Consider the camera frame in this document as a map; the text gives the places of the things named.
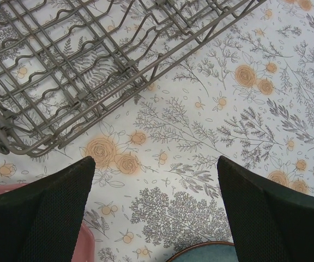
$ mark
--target teal bowl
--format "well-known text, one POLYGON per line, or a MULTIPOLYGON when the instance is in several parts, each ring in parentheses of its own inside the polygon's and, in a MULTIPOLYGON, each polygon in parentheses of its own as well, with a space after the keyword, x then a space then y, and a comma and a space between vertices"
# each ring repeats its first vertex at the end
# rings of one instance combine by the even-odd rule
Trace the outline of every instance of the teal bowl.
POLYGON ((238 262, 233 243, 206 242, 194 245, 174 255, 167 262, 238 262))

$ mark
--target wire dish rack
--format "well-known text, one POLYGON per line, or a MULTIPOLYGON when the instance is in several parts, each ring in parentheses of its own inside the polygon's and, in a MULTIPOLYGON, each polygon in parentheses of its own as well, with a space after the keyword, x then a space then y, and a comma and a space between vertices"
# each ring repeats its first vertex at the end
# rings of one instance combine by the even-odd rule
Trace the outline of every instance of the wire dish rack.
POLYGON ((64 148, 263 2, 0 1, 0 153, 64 148))

